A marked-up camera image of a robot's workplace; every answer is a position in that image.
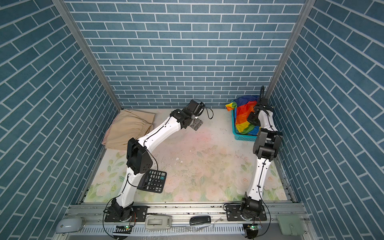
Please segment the metal post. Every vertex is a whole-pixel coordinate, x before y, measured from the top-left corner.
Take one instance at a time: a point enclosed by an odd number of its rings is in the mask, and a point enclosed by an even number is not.
[[[273,73],[272,79],[269,82],[269,85],[266,89],[265,98],[269,98],[272,95],[272,91],[276,86],[277,80],[279,79],[281,72],[285,64],[287,63],[288,57],[291,54],[293,47],[295,46],[296,40],[299,38],[300,32],[303,29],[304,23],[308,18],[310,11],[312,10],[313,4],[316,0],[306,0],[303,8],[299,14],[297,22],[293,27],[290,38],[288,39],[287,45],[284,48],[283,54],[281,55],[281,59],[279,64],[276,67],[275,72]]]
[[[64,0],[52,0],[53,4],[55,5],[56,9],[60,13],[61,17],[63,18],[65,24],[71,31],[73,37],[75,38],[77,44],[80,46],[81,50],[83,51],[85,57],[88,59],[89,64],[95,71],[96,75],[98,76],[101,84],[104,86],[105,90],[107,91],[108,95],[112,99],[112,102],[115,104],[117,110],[120,112],[122,108],[119,100],[117,99],[115,93],[113,92],[107,78],[105,77],[99,63],[96,61],[95,56],[93,55],[91,49],[88,46],[88,43],[85,41],[84,36],[81,34],[81,31],[76,24],[73,16],[71,15],[67,5],[65,4]]]

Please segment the plastic basket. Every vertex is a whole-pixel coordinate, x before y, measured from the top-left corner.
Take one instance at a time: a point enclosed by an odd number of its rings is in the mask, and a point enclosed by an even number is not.
[[[235,126],[235,110],[232,110],[232,132],[235,135],[236,140],[241,140],[241,141],[255,141],[257,136],[252,136],[252,135],[246,135],[246,134],[238,134],[236,133],[236,126]]]

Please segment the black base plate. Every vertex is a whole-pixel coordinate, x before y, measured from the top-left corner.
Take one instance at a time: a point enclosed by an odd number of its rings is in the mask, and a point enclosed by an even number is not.
[[[115,214],[115,211],[113,210],[112,206],[107,208],[109,215],[105,216],[104,222],[120,222],[119,216]],[[148,206],[133,206],[133,212],[136,213],[136,222],[145,222],[145,218],[147,216],[147,210]]]
[[[239,205],[226,205],[225,210],[227,211],[227,221],[233,222],[233,221],[248,221],[245,220],[248,217],[244,217],[245,219],[242,218],[241,212],[240,212],[240,204]],[[262,206],[262,211],[260,213],[260,221],[266,221],[266,213],[264,210],[264,206]]]

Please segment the floral tablecloth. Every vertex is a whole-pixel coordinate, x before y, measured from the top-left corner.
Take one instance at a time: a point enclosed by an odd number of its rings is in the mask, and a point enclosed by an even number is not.
[[[154,126],[171,112],[157,109]],[[162,193],[137,190],[135,202],[206,202],[241,200],[249,187],[255,164],[253,142],[237,141],[230,113],[215,109],[214,121],[201,117],[194,131],[182,129],[153,152],[159,170],[167,172]],[[85,202],[107,202],[119,194],[126,172],[126,151],[107,149],[86,195]],[[272,162],[264,184],[264,200],[286,200]]]

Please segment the brick wall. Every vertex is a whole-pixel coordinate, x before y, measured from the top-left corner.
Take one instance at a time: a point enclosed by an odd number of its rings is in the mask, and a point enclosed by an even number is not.
[[[115,114],[50,0],[0,1],[0,239],[53,236]]]
[[[222,107],[267,86],[304,0],[66,1],[125,108]]]
[[[271,101],[320,239],[384,239],[384,2],[317,0]]]

